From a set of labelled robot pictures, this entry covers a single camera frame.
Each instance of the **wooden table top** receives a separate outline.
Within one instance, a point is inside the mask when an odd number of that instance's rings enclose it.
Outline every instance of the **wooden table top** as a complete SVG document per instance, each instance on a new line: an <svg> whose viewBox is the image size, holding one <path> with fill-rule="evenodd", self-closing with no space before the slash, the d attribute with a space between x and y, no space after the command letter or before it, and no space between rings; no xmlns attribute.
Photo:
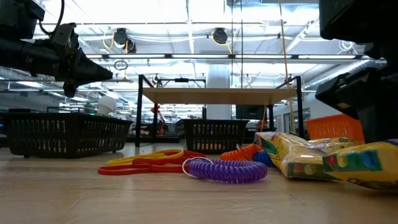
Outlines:
<svg viewBox="0 0 398 224"><path fill-rule="evenodd" d="M0 149L0 223L397 223L398 198L352 184L287 180L271 169L253 184L184 174L102 176L110 159L179 144L82 159L24 159Z"/></svg>
<svg viewBox="0 0 398 224"><path fill-rule="evenodd" d="M296 95L292 89L144 88L154 103L271 105Z"/></svg>

